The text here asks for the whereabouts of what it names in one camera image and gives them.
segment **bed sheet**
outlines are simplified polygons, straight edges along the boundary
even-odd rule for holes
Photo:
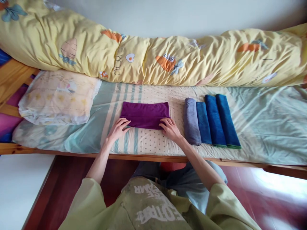
[[[222,88],[131,85],[103,82],[86,124],[43,126],[22,121],[13,140],[27,147],[72,153],[97,153],[124,101],[168,102],[170,116],[184,134],[186,97],[204,101],[206,94],[227,96],[241,150],[202,144],[193,146],[202,157],[255,163],[307,165],[307,92],[300,86],[279,88]],[[160,130],[132,128],[115,142],[118,154],[184,156]]]

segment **printed lettering on shirt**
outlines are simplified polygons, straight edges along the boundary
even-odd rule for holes
[[[175,206],[167,199],[167,197],[154,185],[146,184],[144,186],[134,186],[134,192],[136,194],[147,193],[147,198],[154,198],[161,200],[161,206],[148,206],[142,211],[137,212],[137,220],[141,221],[141,224],[146,223],[151,218],[160,221],[175,221],[184,220],[184,218],[177,211]]]
[[[171,209],[168,205],[163,204],[160,208],[159,206],[148,206],[142,211],[137,212],[137,219],[141,224],[145,224],[151,218],[157,219],[159,221],[175,221],[175,220],[184,220],[180,213],[175,208]]]

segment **leg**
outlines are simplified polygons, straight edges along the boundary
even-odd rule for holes
[[[207,162],[227,184],[227,178],[223,170],[217,164],[211,161]],[[178,196],[188,198],[196,208],[206,214],[209,191],[199,179],[190,162],[187,163],[185,168],[171,172],[168,178],[162,181],[162,185],[177,191]]]
[[[131,178],[142,176],[152,181],[160,179],[161,162],[141,161]]]

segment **white wall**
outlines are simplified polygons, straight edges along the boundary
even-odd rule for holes
[[[54,157],[47,154],[0,157],[0,229],[23,228]]]
[[[278,30],[307,22],[305,0],[49,0],[117,32],[198,38],[230,29]]]

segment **red floor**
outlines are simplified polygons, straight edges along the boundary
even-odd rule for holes
[[[58,156],[25,230],[58,229],[92,158]],[[109,160],[101,187],[111,205],[138,165]],[[184,164],[164,165],[179,169]],[[262,230],[306,230],[307,180],[267,173],[258,168],[222,167],[228,186]]]

